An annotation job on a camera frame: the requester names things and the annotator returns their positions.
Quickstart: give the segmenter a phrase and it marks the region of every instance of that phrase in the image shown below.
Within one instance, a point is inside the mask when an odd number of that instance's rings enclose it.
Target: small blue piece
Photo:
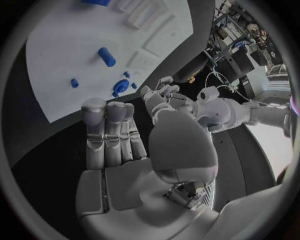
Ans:
[[[98,51],[98,54],[103,59],[103,61],[105,62],[105,64],[108,67],[113,67],[116,64],[116,60],[110,54],[110,52],[108,51],[108,49],[106,47],[100,48]]]
[[[128,71],[124,72],[124,76],[129,79],[130,78],[129,72]]]
[[[113,87],[113,96],[116,98],[119,96],[119,93],[123,93],[128,89],[129,81],[127,79],[123,79],[118,81]]]
[[[107,7],[111,0],[82,0],[83,3],[98,4]]]
[[[137,89],[137,88],[138,88],[138,86],[137,86],[134,82],[131,84],[131,87],[132,87],[133,89]]]
[[[71,80],[71,86],[72,86],[72,88],[76,89],[79,86],[79,82],[75,78],[73,78]]]

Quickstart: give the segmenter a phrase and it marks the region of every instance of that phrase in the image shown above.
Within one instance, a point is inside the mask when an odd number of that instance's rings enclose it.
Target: humanoid robot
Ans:
[[[132,104],[99,98],[83,103],[87,171],[78,184],[76,210],[92,239],[182,239],[190,225],[214,217],[218,156],[211,133],[262,123],[290,135],[288,105],[239,104],[220,98],[215,86],[193,101],[172,81],[162,78],[155,90],[145,86],[140,92],[154,125],[149,158]],[[206,234],[204,228],[196,231],[195,239]]]

